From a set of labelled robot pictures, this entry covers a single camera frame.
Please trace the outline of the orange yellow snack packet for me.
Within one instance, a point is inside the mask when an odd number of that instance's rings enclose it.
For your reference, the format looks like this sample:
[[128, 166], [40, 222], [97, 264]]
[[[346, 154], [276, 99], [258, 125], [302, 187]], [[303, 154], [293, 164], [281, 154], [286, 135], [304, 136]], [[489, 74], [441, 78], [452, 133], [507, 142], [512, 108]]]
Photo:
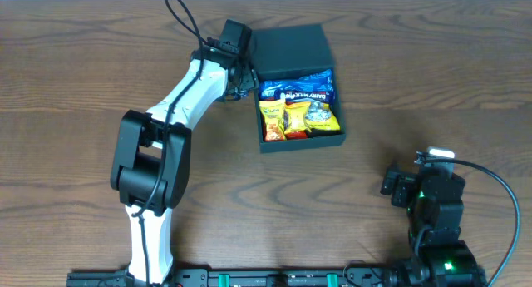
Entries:
[[285, 100], [260, 101], [259, 110], [264, 119], [264, 140], [285, 141], [284, 113]]

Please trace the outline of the small yellow biscuit packet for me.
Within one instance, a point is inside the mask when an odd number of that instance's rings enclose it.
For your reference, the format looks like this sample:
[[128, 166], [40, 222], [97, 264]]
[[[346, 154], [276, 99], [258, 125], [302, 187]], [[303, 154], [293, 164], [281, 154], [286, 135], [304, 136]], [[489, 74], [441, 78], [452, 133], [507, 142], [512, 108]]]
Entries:
[[294, 132], [307, 131], [310, 132], [306, 121], [306, 115], [308, 108], [310, 107], [309, 101], [301, 101], [294, 103], [287, 103], [285, 105], [285, 117], [284, 117], [284, 133], [293, 134]]

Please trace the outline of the red Hacks candy bag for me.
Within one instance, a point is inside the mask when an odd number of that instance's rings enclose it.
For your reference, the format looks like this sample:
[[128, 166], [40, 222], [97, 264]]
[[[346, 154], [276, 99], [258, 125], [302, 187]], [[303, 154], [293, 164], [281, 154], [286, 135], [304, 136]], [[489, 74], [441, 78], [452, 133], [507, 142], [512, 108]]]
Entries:
[[306, 131], [286, 131], [284, 135], [288, 140], [302, 140], [308, 138]]

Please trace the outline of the blue cookie roll pack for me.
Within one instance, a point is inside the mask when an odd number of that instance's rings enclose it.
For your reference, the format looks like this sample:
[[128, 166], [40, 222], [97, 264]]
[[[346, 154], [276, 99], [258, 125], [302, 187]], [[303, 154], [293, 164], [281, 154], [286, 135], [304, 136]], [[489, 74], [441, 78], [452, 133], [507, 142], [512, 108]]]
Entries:
[[297, 90], [304, 92], [334, 92], [333, 71], [327, 69], [299, 79], [283, 79], [264, 81], [259, 85], [259, 99], [262, 101], [276, 100], [277, 91]]

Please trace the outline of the yellow Hacks candy bag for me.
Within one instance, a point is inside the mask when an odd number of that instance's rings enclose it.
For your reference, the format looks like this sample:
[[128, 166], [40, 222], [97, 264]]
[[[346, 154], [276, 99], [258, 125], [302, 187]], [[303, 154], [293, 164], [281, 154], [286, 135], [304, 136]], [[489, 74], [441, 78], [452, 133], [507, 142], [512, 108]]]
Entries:
[[340, 131], [341, 126], [327, 103], [311, 101], [304, 120], [314, 136]]

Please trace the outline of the dark blue wafer packet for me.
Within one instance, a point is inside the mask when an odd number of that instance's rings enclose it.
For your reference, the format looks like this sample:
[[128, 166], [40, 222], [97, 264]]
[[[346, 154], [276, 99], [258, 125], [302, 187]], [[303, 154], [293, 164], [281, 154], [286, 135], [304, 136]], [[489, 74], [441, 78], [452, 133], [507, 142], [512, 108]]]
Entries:
[[334, 92], [304, 92], [297, 90], [277, 91], [275, 99], [284, 99], [287, 102], [319, 101], [330, 104], [334, 101]]

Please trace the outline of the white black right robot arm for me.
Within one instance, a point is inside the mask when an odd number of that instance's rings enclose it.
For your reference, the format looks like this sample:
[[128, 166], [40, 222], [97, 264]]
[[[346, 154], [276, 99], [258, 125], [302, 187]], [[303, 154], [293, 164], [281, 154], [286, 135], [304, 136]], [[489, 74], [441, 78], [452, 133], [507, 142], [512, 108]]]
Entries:
[[465, 180], [449, 162], [429, 163], [417, 173], [393, 163], [384, 175], [381, 193], [406, 209], [411, 257], [382, 273], [385, 286], [486, 286], [484, 270], [460, 239]]

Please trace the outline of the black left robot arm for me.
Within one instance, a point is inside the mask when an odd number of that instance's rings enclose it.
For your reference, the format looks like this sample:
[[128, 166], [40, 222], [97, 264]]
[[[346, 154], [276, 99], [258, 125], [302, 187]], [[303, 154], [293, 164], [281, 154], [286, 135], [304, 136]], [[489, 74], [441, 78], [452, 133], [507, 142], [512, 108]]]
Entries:
[[180, 82], [145, 112], [121, 119], [110, 183], [131, 224], [127, 286], [162, 286], [173, 266], [171, 216], [190, 176], [192, 131], [209, 107], [258, 85], [247, 51], [251, 29], [227, 20], [219, 38], [200, 40]]

